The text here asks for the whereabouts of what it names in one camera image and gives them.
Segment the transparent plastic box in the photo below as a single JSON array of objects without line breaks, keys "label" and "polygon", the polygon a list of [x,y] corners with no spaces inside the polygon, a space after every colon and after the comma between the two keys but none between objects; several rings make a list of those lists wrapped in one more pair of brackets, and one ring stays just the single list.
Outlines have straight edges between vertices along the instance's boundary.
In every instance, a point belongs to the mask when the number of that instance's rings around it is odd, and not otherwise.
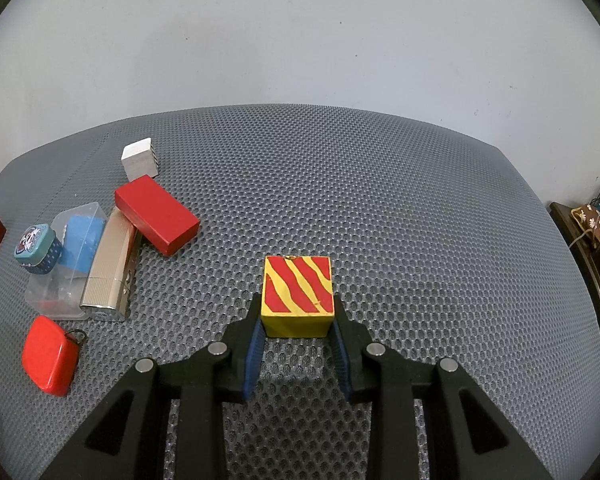
[{"label": "transparent plastic box", "polygon": [[51,228],[62,244],[62,253],[51,272],[29,276],[24,300],[30,306],[51,319],[89,317],[80,308],[80,300],[106,222],[107,216],[97,202],[56,216]]}]

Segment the white cube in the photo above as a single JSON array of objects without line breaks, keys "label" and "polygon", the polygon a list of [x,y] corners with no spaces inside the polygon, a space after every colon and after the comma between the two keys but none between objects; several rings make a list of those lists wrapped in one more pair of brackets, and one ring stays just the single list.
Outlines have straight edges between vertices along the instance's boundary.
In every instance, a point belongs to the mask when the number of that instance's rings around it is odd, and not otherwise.
[{"label": "white cube", "polygon": [[122,165],[129,182],[143,175],[152,178],[158,175],[158,160],[151,145],[151,137],[126,145],[122,151]]}]

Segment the triangular cutout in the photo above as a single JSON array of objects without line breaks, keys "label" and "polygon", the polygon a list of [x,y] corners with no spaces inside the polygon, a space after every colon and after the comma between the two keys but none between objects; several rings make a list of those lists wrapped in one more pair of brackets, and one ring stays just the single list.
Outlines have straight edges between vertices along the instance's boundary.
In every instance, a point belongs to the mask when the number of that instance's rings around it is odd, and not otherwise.
[{"label": "triangular cutout", "polygon": [[86,447],[112,456],[117,455],[125,435],[126,420],[133,400],[133,392],[129,390],[124,392],[91,431],[85,441]]},{"label": "triangular cutout", "polygon": [[471,445],[477,454],[505,447],[509,441],[469,390],[460,391],[464,418],[469,429]]}]

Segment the gray mesh surface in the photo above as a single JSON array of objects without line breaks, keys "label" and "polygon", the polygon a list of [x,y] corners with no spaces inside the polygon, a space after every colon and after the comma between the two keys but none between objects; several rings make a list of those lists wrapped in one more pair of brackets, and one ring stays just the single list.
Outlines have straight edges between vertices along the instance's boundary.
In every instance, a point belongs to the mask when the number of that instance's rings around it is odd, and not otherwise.
[{"label": "gray mesh surface", "polygon": [[[149,136],[156,180],[202,227],[170,258],[145,243],[127,322],[61,323],[90,340],[69,394],[47,396],[20,365],[35,313],[11,250],[62,210],[95,200],[109,212],[123,146]],[[136,359],[185,358],[242,317],[272,253],[329,255],[350,316],[406,357],[456,357],[556,479],[579,478],[600,449],[600,335],[584,282],[522,177],[478,140],[315,106],[132,118],[12,162],[0,218],[0,461],[14,480],[40,475]],[[364,478],[369,407],[346,404],[331,361],[320,340],[267,340],[254,399],[224,409],[230,478]]]}]

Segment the red wooden block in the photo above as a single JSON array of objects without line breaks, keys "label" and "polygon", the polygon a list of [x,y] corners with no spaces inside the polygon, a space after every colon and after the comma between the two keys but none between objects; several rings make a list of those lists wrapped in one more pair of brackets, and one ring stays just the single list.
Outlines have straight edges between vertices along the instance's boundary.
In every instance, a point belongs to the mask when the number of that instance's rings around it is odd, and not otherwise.
[{"label": "red wooden block", "polygon": [[48,317],[38,316],[22,349],[22,367],[46,394],[66,395],[74,376],[80,347]]},{"label": "red wooden block", "polygon": [[116,206],[165,256],[170,256],[198,232],[200,220],[148,175],[120,186]]}]

